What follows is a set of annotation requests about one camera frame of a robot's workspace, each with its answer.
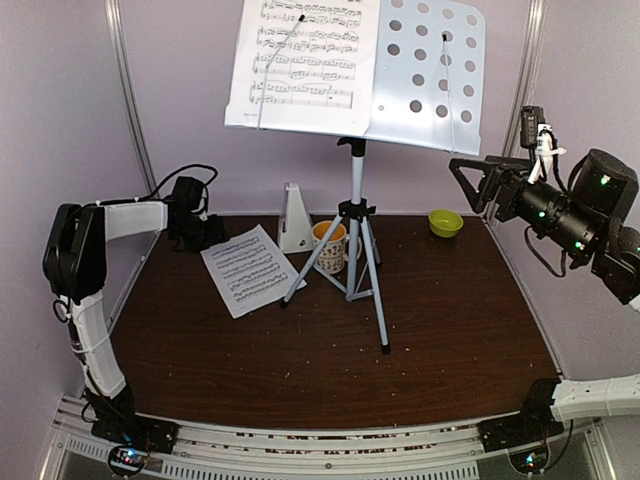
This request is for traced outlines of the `sheet music page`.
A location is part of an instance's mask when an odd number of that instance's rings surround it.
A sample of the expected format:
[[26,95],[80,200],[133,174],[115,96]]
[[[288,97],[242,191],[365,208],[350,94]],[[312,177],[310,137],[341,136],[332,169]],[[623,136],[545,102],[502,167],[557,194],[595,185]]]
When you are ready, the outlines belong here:
[[378,1],[247,1],[228,127],[363,136],[370,124]]
[[261,225],[201,252],[231,317],[281,300],[298,271]]

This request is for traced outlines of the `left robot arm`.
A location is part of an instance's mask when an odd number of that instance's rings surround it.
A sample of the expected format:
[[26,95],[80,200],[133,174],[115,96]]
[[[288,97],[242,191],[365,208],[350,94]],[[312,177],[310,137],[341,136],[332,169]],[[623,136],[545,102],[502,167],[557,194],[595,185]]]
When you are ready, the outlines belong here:
[[95,414],[91,432],[98,438],[169,452],[179,430],[172,421],[136,412],[133,390],[119,367],[105,320],[107,245],[114,239],[167,232],[186,251],[202,252],[228,239],[222,218],[206,208],[205,202],[172,195],[163,200],[65,203],[56,212],[43,271],[54,302],[64,308],[86,400]]

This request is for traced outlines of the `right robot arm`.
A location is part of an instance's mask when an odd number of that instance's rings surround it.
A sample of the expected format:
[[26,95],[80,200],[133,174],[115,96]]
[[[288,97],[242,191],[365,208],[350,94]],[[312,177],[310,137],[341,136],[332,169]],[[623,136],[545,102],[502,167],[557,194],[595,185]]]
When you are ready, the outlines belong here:
[[[528,181],[529,161],[488,156],[454,158],[449,169],[475,212],[493,201],[501,222],[524,220],[540,238],[558,245],[570,267],[590,267],[623,305],[639,307],[639,233],[625,225],[639,192],[633,169],[613,155],[590,150],[571,172],[568,190]],[[541,442],[582,418],[636,415],[636,375],[594,381],[539,379],[519,413],[478,426],[485,450]]]

